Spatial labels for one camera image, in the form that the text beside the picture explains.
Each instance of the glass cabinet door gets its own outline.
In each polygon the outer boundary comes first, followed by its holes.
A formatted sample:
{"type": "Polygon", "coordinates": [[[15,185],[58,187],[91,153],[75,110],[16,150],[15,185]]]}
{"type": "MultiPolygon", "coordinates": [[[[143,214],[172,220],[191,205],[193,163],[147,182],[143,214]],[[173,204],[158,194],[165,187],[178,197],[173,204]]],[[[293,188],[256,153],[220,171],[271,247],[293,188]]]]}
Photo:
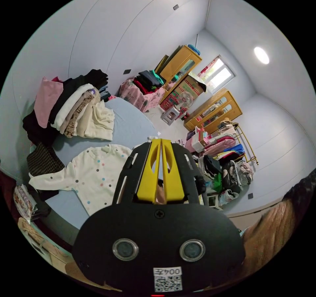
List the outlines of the glass cabinet door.
{"type": "Polygon", "coordinates": [[[219,106],[221,106],[223,103],[227,102],[227,99],[225,96],[223,96],[220,100],[215,102],[213,105],[208,107],[202,114],[200,114],[198,117],[196,117],[196,120],[199,122],[201,121],[204,117],[206,117],[209,113],[213,112],[216,110],[219,106]]]}
{"type": "Polygon", "coordinates": [[[195,65],[195,61],[192,60],[192,59],[189,59],[189,60],[184,64],[184,66],[182,66],[182,68],[180,68],[180,70],[179,70],[179,72],[177,73],[177,75],[178,75],[178,74],[182,74],[182,76],[187,75],[187,74],[191,71],[191,69],[192,69],[192,67],[193,67],[194,65],[195,65]]]}
{"type": "Polygon", "coordinates": [[[230,111],[232,109],[231,105],[228,104],[226,105],[223,109],[219,110],[216,114],[214,114],[212,117],[210,117],[209,119],[207,119],[206,121],[204,121],[202,123],[202,127],[206,127],[207,125],[209,125],[210,123],[214,122],[214,120],[217,120],[218,118],[220,118],[222,115],[224,115],[225,113],[227,113],[228,111],[230,111]]]}

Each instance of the electric fan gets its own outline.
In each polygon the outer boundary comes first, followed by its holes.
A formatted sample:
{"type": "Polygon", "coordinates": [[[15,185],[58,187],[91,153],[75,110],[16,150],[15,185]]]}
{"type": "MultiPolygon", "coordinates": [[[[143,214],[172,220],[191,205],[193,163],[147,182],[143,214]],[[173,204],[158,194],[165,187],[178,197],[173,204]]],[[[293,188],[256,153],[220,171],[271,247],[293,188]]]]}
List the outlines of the electric fan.
{"type": "Polygon", "coordinates": [[[177,96],[177,101],[179,104],[175,105],[175,108],[177,110],[181,110],[181,107],[183,108],[189,108],[193,104],[193,96],[189,92],[182,92],[177,96]]]}

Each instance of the label sticker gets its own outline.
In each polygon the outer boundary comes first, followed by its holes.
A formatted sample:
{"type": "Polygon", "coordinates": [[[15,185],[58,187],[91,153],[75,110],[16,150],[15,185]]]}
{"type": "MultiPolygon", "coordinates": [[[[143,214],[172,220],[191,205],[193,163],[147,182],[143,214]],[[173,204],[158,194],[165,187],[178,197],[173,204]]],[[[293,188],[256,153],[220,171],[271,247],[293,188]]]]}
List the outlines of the label sticker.
{"type": "Polygon", "coordinates": [[[155,292],[182,290],[181,267],[154,267],[155,292]]]}

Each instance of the white sweater with polka dots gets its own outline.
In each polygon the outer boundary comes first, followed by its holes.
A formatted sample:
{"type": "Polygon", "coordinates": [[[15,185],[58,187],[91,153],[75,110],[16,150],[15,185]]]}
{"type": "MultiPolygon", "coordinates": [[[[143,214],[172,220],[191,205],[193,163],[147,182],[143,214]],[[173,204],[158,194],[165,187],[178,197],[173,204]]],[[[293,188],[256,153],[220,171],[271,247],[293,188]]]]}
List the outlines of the white sweater with polka dots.
{"type": "Polygon", "coordinates": [[[89,215],[112,204],[119,174],[131,149],[121,145],[88,148],[57,173],[30,175],[39,190],[75,191],[89,215]]]}

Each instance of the green bag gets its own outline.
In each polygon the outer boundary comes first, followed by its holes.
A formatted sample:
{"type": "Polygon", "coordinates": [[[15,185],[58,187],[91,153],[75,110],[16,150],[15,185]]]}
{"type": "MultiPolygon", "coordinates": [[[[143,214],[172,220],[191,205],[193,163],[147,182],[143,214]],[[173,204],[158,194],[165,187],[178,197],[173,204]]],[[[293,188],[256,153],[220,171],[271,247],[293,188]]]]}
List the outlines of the green bag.
{"type": "Polygon", "coordinates": [[[220,173],[215,175],[213,184],[214,186],[212,187],[212,189],[214,191],[217,191],[218,193],[220,193],[223,190],[222,175],[220,173]]]}

